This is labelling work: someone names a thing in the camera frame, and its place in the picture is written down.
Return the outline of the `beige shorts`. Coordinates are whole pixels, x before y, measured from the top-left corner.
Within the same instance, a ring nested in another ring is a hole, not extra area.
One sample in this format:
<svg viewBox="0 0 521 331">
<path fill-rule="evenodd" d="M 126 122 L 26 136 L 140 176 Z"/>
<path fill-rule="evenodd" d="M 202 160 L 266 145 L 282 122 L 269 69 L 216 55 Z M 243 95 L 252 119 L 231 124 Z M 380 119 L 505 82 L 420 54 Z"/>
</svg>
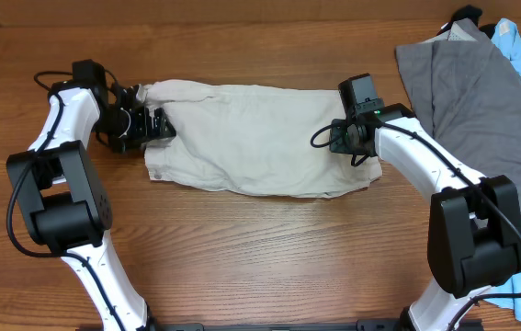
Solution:
<svg viewBox="0 0 521 331">
<path fill-rule="evenodd" d="M 345 112 L 335 90 L 212 86 L 166 80 L 145 88 L 176 130 L 145 147 L 152 181 L 251 196 L 335 198 L 382 175 L 376 158 L 353 167 L 318 130 Z"/>
</svg>

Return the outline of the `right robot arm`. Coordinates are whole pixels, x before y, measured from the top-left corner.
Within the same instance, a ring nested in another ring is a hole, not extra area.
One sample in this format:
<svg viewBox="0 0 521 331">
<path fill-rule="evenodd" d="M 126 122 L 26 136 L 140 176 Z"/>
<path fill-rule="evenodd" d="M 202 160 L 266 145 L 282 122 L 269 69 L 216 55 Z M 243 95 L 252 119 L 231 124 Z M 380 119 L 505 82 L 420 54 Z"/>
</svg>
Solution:
<svg viewBox="0 0 521 331">
<path fill-rule="evenodd" d="M 397 318 L 360 320 L 359 330 L 481 330 L 466 313 L 521 271 L 521 214 L 515 184 L 487 177 L 451 155 L 403 104 L 385 105 L 372 78 L 338 86 L 345 117 L 329 125 L 327 146 L 352 166 L 378 157 L 427 199 L 427 261 L 432 279 Z"/>
</svg>

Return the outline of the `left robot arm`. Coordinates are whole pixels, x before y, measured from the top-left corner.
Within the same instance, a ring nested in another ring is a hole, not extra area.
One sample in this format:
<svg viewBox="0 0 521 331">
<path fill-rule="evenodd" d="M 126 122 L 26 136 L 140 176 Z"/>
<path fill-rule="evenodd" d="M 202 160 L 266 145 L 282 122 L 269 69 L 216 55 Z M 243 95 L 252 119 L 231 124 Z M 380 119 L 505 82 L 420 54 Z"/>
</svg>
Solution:
<svg viewBox="0 0 521 331">
<path fill-rule="evenodd" d="M 123 87 L 93 60 L 73 63 L 47 86 L 50 112 L 27 151 L 7 158 L 13 187 L 6 232 L 22 254 L 59 258 L 80 280 L 105 330 L 158 330 L 132 286 L 110 229 L 113 213 L 87 147 L 91 138 L 123 154 L 176 130 L 162 108 L 145 105 L 141 85 Z"/>
</svg>

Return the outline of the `grey t-shirt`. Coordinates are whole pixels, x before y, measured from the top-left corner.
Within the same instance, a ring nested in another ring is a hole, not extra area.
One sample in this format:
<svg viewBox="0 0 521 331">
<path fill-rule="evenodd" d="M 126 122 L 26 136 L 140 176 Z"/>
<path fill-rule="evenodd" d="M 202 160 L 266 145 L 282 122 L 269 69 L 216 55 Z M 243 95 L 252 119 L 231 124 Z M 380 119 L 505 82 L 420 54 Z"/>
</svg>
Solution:
<svg viewBox="0 0 521 331">
<path fill-rule="evenodd" d="M 395 54 L 425 131 L 484 175 L 509 177 L 521 208 L 521 77 L 512 64 L 467 18 Z"/>
</svg>

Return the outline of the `black garment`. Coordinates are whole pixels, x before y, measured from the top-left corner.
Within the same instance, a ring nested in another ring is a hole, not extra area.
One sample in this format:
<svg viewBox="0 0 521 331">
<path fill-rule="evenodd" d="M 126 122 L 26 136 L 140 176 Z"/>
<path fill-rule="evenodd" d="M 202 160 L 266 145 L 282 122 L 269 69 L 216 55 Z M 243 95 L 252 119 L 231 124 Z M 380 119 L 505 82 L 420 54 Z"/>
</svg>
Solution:
<svg viewBox="0 0 521 331">
<path fill-rule="evenodd" d="M 489 39 L 493 37 L 495 32 L 496 24 L 486 24 L 484 26 L 479 26 L 480 18 L 483 14 L 483 10 L 477 6 L 466 5 L 462 8 L 458 9 L 454 12 L 451 19 L 446 23 L 441 30 L 437 32 L 437 36 L 440 34 L 447 32 L 451 29 L 454 22 L 459 21 L 461 19 L 468 18 L 478 29 L 483 32 Z"/>
</svg>

